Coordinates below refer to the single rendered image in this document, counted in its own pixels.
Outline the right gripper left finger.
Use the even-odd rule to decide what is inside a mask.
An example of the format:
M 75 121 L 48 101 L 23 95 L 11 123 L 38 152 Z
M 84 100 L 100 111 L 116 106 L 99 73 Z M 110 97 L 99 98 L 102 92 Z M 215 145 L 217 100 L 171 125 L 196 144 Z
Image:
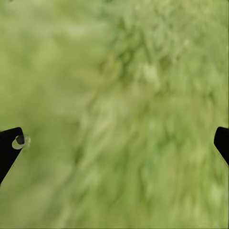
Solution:
M 30 141 L 31 137 L 23 135 L 21 127 L 0 132 L 0 184 L 24 145 Z

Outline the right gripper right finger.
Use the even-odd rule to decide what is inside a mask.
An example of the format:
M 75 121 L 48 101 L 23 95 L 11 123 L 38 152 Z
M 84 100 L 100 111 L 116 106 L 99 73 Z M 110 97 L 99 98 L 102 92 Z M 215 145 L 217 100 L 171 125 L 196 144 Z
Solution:
M 229 128 L 221 126 L 217 128 L 214 145 L 229 165 Z

